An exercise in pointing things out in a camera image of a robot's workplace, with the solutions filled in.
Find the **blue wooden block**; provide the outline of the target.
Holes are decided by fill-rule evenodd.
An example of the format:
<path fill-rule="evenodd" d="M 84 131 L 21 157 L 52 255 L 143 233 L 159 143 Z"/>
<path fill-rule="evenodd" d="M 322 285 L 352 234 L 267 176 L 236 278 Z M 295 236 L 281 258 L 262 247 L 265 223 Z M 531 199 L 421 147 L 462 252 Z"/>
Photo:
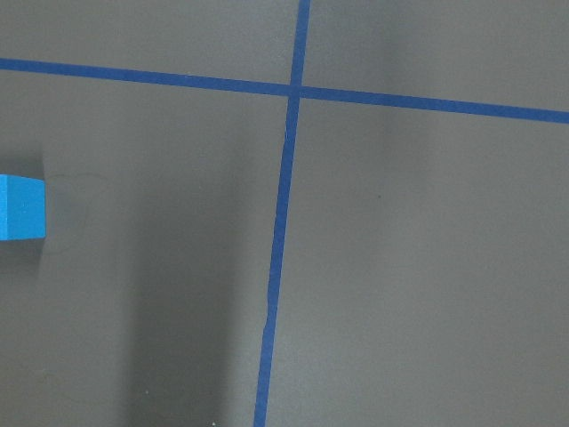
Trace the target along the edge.
<path fill-rule="evenodd" d="M 45 182 L 1 175 L 1 240 L 45 238 Z"/>

